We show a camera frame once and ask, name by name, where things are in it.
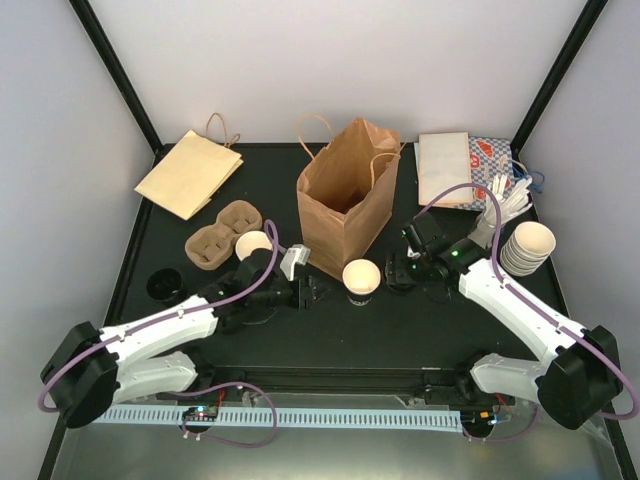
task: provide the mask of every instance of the flat paper bag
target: flat paper bag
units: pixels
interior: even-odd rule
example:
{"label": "flat paper bag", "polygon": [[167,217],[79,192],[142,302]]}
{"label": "flat paper bag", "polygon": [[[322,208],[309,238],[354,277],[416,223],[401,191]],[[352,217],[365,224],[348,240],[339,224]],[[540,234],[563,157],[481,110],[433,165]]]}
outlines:
{"label": "flat paper bag", "polygon": [[297,182],[309,262],[340,279],[391,217],[400,156],[398,133],[357,118],[320,150]]}
{"label": "flat paper bag", "polygon": [[[423,134],[419,137],[418,203],[428,205],[450,187],[471,181],[469,135],[464,133]],[[455,206],[473,200],[471,189],[455,190],[437,206]]]}
{"label": "flat paper bag", "polygon": [[240,165],[239,153],[190,130],[135,190],[188,220]]}

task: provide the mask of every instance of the black tabletop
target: black tabletop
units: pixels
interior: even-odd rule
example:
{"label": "black tabletop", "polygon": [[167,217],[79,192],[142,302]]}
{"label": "black tabletop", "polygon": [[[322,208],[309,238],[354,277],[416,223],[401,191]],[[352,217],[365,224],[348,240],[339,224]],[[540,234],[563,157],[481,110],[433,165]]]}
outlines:
{"label": "black tabletop", "polygon": [[[272,219],[281,243],[300,243],[296,179],[308,155],[298,145],[238,145],[244,165],[191,220],[184,221],[153,206],[138,245],[135,264],[117,323],[158,312],[163,307],[147,296],[145,285],[156,270],[174,267],[184,276],[190,293],[222,273],[235,269],[232,257],[214,272],[200,270],[187,258],[184,244],[197,229],[215,222],[217,213],[233,200],[252,203]],[[393,216],[365,258],[383,268],[386,254],[405,248],[400,227],[418,210],[415,156],[405,148],[398,170]],[[452,239],[465,236],[477,215],[433,209],[441,228]],[[531,219],[531,214],[519,221]],[[503,235],[508,238],[517,222]],[[292,367],[324,369],[451,368],[483,349],[514,358],[533,359],[532,353],[488,312],[457,292],[444,300],[443,292],[416,289],[395,296],[380,287],[370,304],[349,303],[342,284],[313,267],[330,291],[309,311],[281,308],[266,323],[247,326],[233,335],[214,334],[197,345],[207,361],[227,367]],[[562,302],[547,262],[521,283],[554,308]]]}

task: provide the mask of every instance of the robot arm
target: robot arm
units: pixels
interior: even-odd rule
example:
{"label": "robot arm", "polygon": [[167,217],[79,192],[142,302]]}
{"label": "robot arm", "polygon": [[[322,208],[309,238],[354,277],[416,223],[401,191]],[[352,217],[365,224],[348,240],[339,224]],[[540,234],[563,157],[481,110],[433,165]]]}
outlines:
{"label": "robot arm", "polygon": [[95,329],[89,322],[72,328],[43,369],[40,375],[43,383],[92,346],[114,337],[120,340],[88,355],[51,388],[49,393],[65,425],[68,428],[87,425],[112,404],[132,398],[188,389],[198,376],[193,361],[179,351],[157,356],[163,352],[208,337],[215,331],[235,330],[241,325],[236,319],[259,309],[311,308],[318,288],[315,279],[293,275],[295,265],[304,265],[308,258],[308,249],[302,245],[286,252],[283,260],[286,272],[274,270],[258,289],[232,304],[215,311],[209,306],[236,296],[255,283],[264,273],[271,255],[268,250],[258,249],[240,263],[236,272],[224,275],[199,294],[135,322],[102,330]]}
{"label": "robot arm", "polygon": [[[486,251],[468,238],[454,245],[431,215],[416,218],[403,230],[412,257],[387,260],[387,284],[398,292],[426,281],[441,281],[473,300],[509,328],[537,361],[483,356],[470,370],[486,393],[505,393],[538,402],[558,423],[579,428],[622,391],[615,376],[584,347],[560,332],[511,293],[496,278]],[[620,365],[613,335],[601,326],[588,330],[553,310],[501,270],[520,294],[564,327]]]}

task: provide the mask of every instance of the black cup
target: black cup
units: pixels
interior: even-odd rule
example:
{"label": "black cup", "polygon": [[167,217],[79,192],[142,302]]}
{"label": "black cup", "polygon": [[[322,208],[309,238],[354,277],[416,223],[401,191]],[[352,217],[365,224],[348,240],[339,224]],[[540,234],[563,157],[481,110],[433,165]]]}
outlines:
{"label": "black cup", "polygon": [[147,294],[166,307],[174,307],[187,298],[187,286],[180,272],[163,268],[152,273],[147,280]]}
{"label": "black cup", "polygon": [[349,297],[349,301],[353,303],[356,307],[364,307],[367,303],[371,301],[371,297],[373,297],[373,292],[359,294],[347,289],[347,297]]}

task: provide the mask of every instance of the brown paper bag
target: brown paper bag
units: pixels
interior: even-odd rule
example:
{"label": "brown paper bag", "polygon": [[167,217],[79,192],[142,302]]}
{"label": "brown paper bag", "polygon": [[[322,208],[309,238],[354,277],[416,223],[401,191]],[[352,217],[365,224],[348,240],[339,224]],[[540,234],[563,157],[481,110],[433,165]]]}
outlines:
{"label": "brown paper bag", "polygon": [[315,157],[299,131],[298,138],[312,159],[296,185],[304,244],[312,265],[341,279],[345,265],[365,254],[391,218],[398,133],[356,118]]}
{"label": "brown paper bag", "polygon": [[188,220],[240,165],[239,153],[190,130],[135,190]]}

